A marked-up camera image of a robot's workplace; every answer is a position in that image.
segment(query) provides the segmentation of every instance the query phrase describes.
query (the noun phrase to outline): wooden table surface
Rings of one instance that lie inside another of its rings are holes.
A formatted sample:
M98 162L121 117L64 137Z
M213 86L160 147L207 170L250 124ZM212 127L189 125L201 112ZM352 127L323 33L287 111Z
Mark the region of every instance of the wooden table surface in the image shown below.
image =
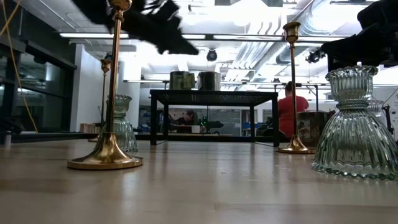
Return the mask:
M144 165L67 169L87 140L0 148L1 223L397 223L398 182L311 170L253 143L139 143Z

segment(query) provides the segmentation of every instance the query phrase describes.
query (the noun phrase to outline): table leg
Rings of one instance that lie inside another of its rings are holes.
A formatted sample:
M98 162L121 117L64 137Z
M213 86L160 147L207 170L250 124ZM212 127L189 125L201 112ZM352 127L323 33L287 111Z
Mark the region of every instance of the table leg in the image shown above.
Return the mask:
M150 144L156 145L157 137L157 98L155 95L150 99Z
M274 147L280 143L278 97L272 99L272 128L274 129Z
M169 105L164 105L163 114L163 137L167 140L169 137Z
M254 122L254 107L250 106L250 140L252 142L256 141L256 124Z

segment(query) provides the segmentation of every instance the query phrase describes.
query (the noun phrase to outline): brass candlestick holder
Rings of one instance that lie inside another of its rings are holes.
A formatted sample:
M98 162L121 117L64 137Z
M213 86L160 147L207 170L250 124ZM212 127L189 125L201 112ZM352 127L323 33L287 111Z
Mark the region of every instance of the brass candlestick holder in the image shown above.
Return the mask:
M105 107L105 81L106 73L111 69L111 61L109 59L101 59L101 69L103 71L103 82L102 82L102 104L101 104L101 129L104 127L104 107ZM100 134L93 139L89 139L88 142L98 142Z
M314 150L309 150L301 142L297 130L297 105L296 105L296 74L295 74L295 61L294 61L294 48L296 41L299 39L299 28L301 23L289 22L283 26L285 30L285 40L290 44L290 56L292 58L292 99L293 99L293 127L294 134L290 143L283 148L278 148L278 152L283 153L296 153L296 154L314 154Z
M116 96L116 80L118 75L119 40L123 12L131 7L131 0L108 0L114 11L114 37L111 62L111 81L109 84L109 100L106 110L105 132L99 137L94 151L85 157L68 161L68 167L83 170L124 169L142 165L141 157L133 157L120 150L116 135L113 132L114 102Z

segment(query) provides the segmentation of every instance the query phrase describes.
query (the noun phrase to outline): red shirt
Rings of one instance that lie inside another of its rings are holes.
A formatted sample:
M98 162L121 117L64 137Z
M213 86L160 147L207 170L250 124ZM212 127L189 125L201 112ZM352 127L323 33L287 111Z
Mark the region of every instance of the red shirt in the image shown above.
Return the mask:
M308 101L301 96L296 96L297 112L303 112L308 109ZM287 96L278 101L279 112L279 130L285 133L286 137L291 137L293 129L293 98Z

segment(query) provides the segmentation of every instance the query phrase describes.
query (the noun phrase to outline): white wall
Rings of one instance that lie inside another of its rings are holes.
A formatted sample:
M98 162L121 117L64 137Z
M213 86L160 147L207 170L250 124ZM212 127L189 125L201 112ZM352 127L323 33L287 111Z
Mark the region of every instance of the white wall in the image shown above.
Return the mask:
M99 123L101 107L103 72L101 62L86 52L84 45L76 45L73 77L72 114L70 131L79 131L81 123ZM106 79L105 96L108 95L109 75Z
M125 83L123 80L141 79L141 62L135 54L125 55L123 62L119 63L117 94L127 95L132 98L126 119L133 127L138 126L140 83Z

